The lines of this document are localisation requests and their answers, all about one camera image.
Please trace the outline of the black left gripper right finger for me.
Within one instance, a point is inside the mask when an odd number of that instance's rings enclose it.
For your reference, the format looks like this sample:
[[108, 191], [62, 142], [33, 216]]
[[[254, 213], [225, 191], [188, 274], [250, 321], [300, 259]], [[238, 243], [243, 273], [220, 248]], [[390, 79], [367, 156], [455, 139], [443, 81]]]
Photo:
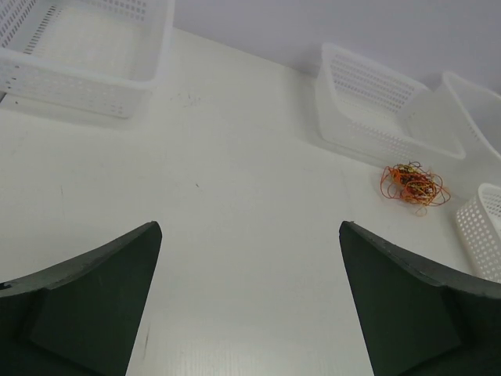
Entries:
[[390, 243], [354, 222], [339, 229], [375, 375], [498, 375], [500, 285]]

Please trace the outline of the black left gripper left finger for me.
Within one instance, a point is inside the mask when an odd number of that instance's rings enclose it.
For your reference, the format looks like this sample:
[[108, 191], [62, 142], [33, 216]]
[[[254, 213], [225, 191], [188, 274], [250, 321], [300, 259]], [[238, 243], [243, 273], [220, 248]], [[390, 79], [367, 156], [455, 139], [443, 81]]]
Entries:
[[3, 375], [124, 375], [162, 232], [148, 222], [94, 250], [1, 284]]

